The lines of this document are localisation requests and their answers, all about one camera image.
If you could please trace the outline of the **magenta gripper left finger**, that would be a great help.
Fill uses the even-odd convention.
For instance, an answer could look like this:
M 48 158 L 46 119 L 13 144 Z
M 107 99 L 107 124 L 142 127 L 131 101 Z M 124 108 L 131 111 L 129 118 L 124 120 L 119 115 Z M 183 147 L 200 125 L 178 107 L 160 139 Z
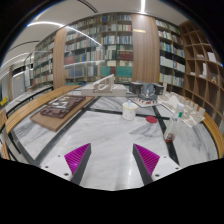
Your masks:
M 72 183 L 75 183 L 76 185 L 80 184 L 90 155 L 91 144 L 87 143 L 64 156 L 72 173 Z

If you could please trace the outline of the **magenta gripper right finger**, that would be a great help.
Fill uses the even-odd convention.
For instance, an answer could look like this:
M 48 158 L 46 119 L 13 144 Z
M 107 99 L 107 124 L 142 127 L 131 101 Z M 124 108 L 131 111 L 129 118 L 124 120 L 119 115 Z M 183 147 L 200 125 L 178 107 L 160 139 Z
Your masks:
M 160 159 L 154 152 L 137 144 L 133 145 L 133 156 L 136 160 L 144 185 L 153 182 L 152 173 Z

